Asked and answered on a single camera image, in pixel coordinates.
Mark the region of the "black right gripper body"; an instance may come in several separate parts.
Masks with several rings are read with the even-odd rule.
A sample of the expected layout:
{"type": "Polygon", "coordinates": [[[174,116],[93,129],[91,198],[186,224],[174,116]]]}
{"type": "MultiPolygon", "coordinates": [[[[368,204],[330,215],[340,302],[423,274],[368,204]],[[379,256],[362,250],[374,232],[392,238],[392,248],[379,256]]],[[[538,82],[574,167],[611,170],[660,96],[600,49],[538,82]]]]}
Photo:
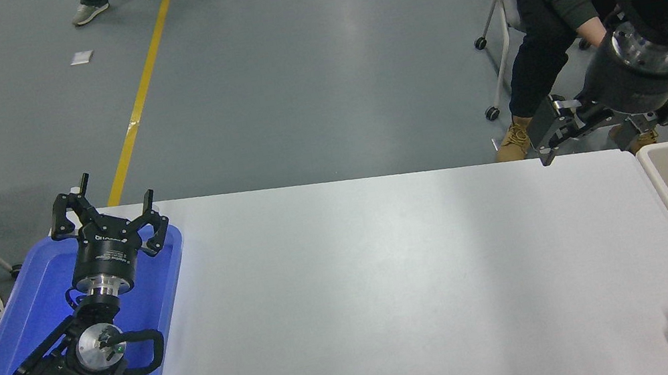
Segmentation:
{"type": "Polygon", "coordinates": [[[584,99],[620,114],[649,113],[668,101],[668,45],[637,31],[612,33],[591,57],[584,99]]]}

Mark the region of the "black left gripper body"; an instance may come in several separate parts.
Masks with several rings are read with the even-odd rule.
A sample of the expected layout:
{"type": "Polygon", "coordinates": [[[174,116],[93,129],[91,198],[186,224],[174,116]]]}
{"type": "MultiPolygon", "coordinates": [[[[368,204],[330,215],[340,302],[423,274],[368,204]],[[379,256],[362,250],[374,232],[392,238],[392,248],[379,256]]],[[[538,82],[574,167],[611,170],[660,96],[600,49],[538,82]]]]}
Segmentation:
{"type": "Polygon", "coordinates": [[[106,237],[97,233],[76,235],[79,243],[74,266],[76,289],[88,288],[89,281],[96,277],[116,277],[122,282],[135,279],[138,251],[142,238],[138,233],[119,234],[106,237]]]}

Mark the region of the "person's right hand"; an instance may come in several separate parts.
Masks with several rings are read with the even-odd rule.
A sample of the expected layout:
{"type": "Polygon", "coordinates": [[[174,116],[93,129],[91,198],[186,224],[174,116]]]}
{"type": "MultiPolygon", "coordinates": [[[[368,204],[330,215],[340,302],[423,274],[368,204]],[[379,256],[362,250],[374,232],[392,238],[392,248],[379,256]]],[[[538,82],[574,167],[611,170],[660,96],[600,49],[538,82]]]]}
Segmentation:
{"type": "Polygon", "coordinates": [[[579,25],[576,29],[580,38],[584,39],[590,46],[599,48],[601,46],[608,30],[602,24],[599,17],[590,18],[579,25]]]}

